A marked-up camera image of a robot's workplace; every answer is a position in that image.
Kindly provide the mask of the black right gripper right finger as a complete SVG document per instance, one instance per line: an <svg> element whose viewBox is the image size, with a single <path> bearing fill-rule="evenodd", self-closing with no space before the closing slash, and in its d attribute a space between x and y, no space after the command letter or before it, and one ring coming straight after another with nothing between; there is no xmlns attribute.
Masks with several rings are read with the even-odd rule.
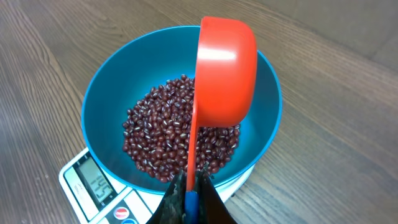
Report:
<svg viewBox="0 0 398 224"><path fill-rule="evenodd" d="M208 164L195 175L195 191L199 196L199 224L237 224L216 191L208 172Z"/></svg>

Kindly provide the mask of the white digital kitchen scale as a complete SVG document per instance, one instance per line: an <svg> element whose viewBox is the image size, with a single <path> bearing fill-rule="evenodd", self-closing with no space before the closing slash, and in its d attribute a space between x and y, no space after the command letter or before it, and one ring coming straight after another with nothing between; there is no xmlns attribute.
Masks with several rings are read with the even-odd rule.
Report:
<svg viewBox="0 0 398 224"><path fill-rule="evenodd" d="M163 197L114 179L88 148L62 167L58 180L80 223L146 223Z"/></svg>

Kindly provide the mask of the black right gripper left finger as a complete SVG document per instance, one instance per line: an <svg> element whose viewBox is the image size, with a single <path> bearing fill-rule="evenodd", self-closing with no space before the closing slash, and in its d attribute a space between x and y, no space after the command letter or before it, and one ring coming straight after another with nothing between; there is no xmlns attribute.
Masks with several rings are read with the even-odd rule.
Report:
<svg viewBox="0 0 398 224"><path fill-rule="evenodd" d="M180 171L171 181L147 224L184 224L186 177Z"/></svg>

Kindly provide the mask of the blue plastic bowl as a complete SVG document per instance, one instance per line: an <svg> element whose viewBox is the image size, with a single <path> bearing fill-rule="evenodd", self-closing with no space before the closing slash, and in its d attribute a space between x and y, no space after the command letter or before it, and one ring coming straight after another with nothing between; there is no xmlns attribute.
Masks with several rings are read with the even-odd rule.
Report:
<svg viewBox="0 0 398 224"><path fill-rule="evenodd" d="M193 77L200 28L176 26L130 41L100 66L83 100L81 123L91 155L111 177L151 194L164 194L168 184L137 170L123 152L123 122L127 110L153 86L185 74ZM282 90L263 54L257 56L254 97L241 122L239 145L231 160L215 174L222 186L251 168L271 145L282 118Z"/></svg>

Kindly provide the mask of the orange measuring scoop blue handle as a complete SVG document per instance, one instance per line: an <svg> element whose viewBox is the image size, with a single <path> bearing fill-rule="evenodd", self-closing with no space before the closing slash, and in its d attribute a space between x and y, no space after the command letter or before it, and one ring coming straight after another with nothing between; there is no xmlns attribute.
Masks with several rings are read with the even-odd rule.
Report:
<svg viewBox="0 0 398 224"><path fill-rule="evenodd" d="M194 191L198 130L230 127L243 120L254 95L256 70L256 38L247 24L211 16L201 20L187 160L186 223L198 220L199 197Z"/></svg>

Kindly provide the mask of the red beans in bowl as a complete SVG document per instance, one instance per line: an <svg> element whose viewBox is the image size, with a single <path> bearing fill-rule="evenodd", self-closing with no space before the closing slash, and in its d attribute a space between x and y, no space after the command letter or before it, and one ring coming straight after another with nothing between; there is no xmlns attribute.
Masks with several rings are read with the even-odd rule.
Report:
<svg viewBox="0 0 398 224"><path fill-rule="evenodd" d="M138 170L170 182L187 170L195 81L186 75L152 87L127 110L123 151ZM240 126L198 130L195 165L215 174L239 146Z"/></svg>

